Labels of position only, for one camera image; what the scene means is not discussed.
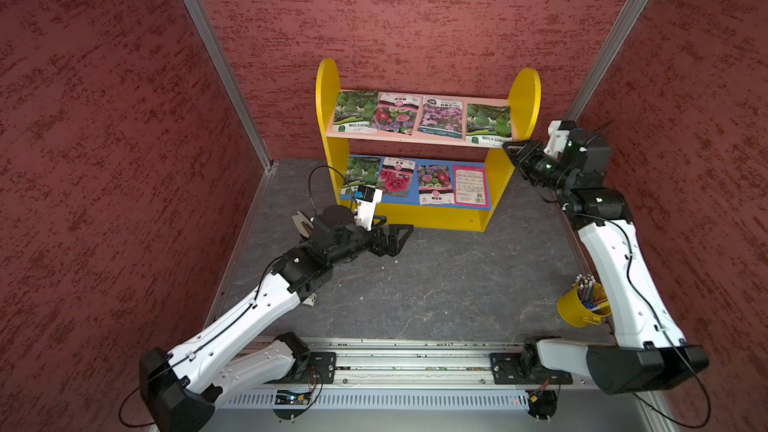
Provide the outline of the large green gourd seed bag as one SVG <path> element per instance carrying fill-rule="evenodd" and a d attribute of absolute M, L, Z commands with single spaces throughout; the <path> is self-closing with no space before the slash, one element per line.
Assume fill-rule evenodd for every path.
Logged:
<path fill-rule="evenodd" d="M 512 140 L 509 106 L 467 105 L 465 141 L 484 147 L 500 147 Z"/>

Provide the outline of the purple flower seed bag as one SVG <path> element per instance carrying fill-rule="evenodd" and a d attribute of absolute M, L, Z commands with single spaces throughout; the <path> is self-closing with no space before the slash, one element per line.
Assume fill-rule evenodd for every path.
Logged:
<path fill-rule="evenodd" d="M 461 139 L 463 137 L 463 117 L 463 103 L 461 101 L 426 97 L 417 130 L 428 135 Z"/>

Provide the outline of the pink zinnia seed bag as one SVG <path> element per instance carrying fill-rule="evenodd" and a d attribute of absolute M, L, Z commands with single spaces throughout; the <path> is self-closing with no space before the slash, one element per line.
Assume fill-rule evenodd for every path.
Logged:
<path fill-rule="evenodd" d="M 421 96 L 384 92 L 370 125 L 377 131 L 411 135 L 421 105 Z"/>

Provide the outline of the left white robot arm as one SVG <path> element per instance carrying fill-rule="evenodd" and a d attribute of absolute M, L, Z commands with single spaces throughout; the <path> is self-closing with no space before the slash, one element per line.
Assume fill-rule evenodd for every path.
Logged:
<path fill-rule="evenodd" d="M 242 351 L 327 283 L 336 264 L 365 252 L 395 257 L 413 230 L 376 215 L 361 225 L 343 206 L 326 208 L 309 236 L 273 260 L 254 290 L 229 311 L 171 350 L 155 347 L 141 357 L 138 392 L 157 429 L 199 431 L 228 399 L 299 373 L 310 350 L 294 333 L 257 352 Z"/>

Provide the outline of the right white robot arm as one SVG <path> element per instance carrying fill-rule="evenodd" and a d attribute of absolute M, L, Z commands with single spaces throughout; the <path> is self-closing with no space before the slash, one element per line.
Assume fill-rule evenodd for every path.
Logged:
<path fill-rule="evenodd" d="M 664 391 L 709 365 L 676 325 L 643 259 L 628 202 L 605 186 L 611 147 L 600 133 L 565 130 L 555 149 L 539 141 L 503 146 L 517 172 L 550 190 L 586 248 L 611 309 L 613 346 L 546 338 L 536 355 L 546 369 L 590 378 L 614 395 Z"/>

